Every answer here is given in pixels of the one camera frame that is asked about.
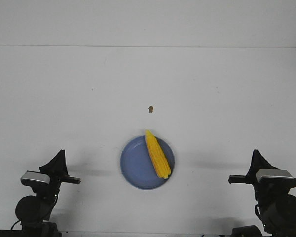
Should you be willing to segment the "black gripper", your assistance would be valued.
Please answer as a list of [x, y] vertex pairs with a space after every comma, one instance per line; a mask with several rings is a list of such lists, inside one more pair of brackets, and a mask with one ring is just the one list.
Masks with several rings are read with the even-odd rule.
[[277, 169], [272, 166], [259, 152], [259, 150], [254, 149], [252, 154], [252, 160], [249, 167], [249, 170], [246, 175], [230, 175], [228, 182], [238, 183], [238, 184], [250, 184], [253, 185], [255, 195], [260, 194], [259, 185], [256, 178], [256, 173], [260, 169]]
[[58, 195], [62, 183], [77, 185], [81, 183], [80, 178], [68, 175], [64, 149], [61, 149], [49, 163], [40, 167], [39, 170], [40, 173], [53, 175], [50, 182], [50, 191], [53, 195]]

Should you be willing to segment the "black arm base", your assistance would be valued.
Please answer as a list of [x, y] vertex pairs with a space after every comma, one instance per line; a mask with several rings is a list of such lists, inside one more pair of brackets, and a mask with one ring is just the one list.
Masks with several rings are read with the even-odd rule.
[[61, 237], [56, 223], [42, 222], [37, 227], [22, 226], [22, 230], [0, 230], [0, 237]]
[[263, 237], [255, 225], [237, 227], [232, 229], [231, 237]]

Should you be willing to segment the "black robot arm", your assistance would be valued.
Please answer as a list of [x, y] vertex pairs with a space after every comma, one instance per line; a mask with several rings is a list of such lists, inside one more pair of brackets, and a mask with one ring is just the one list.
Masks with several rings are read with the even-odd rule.
[[287, 170], [272, 166], [257, 150], [246, 175], [230, 175], [229, 183], [250, 184], [254, 189], [255, 215], [272, 237], [296, 237], [296, 178]]
[[15, 215], [26, 237], [61, 237], [57, 224], [49, 222], [52, 210], [59, 198], [62, 183], [80, 184], [81, 179], [68, 174], [66, 153], [61, 149], [39, 171], [26, 171], [20, 178], [22, 185], [34, 192], [19, 200]]

